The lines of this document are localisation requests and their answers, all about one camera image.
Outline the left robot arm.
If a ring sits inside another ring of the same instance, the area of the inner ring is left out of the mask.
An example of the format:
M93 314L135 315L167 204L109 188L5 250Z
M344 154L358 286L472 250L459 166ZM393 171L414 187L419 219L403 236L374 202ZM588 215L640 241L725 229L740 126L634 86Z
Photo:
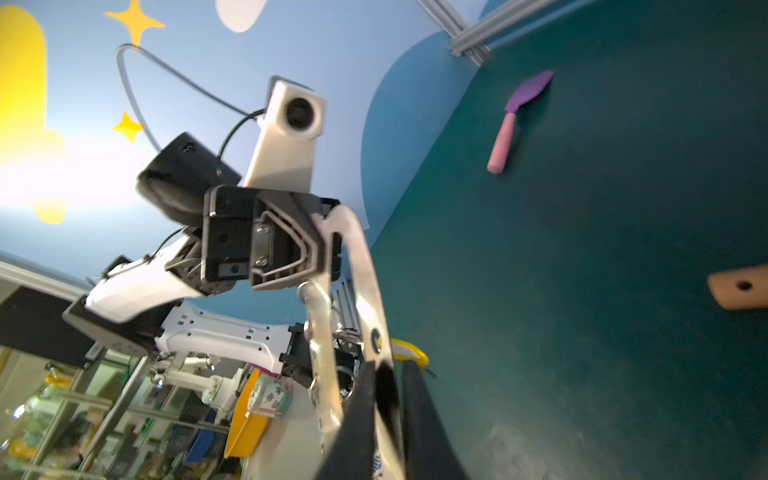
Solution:
M180 224L182 236L139 260L116 258L64 320L127 354L197 351L282 373L291 331L257 334L193 300L240 281L282 290L337 272L339 246L318 227L336 201L309 191L314 154L311 136L268 129L241 177L192 135L179 135L140 172L137 188Z

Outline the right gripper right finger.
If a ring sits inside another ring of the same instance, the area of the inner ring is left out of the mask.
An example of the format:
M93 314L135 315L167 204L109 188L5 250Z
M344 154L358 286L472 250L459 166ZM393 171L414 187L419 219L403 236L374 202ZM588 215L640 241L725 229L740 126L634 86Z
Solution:
M402 387L406 478L468 479L449 442L415 361L403 363Z

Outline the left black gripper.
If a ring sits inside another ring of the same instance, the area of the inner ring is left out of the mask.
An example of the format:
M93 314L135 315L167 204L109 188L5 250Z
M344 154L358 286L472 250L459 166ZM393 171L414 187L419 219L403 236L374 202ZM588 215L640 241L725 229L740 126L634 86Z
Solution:
M249 280L256 291L296 287L318 273L341 275L341 237L317 223L340 205L312 194L220 185L205 194L202 279Z

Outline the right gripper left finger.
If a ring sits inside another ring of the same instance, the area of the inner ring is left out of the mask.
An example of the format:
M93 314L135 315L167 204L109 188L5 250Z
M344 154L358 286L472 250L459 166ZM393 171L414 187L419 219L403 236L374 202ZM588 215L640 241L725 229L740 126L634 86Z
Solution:
M375 383L375 364L367 362L361 367L342 425L315 479L372 479L376 448Z

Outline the yellow key with keyring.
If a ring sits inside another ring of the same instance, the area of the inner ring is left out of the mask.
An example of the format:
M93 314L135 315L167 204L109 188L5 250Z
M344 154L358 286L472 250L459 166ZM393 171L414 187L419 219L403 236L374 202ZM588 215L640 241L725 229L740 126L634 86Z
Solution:
M419 368L429 366L429 357L415 345L392 338L390 341L391 364L395 362L413 361Z

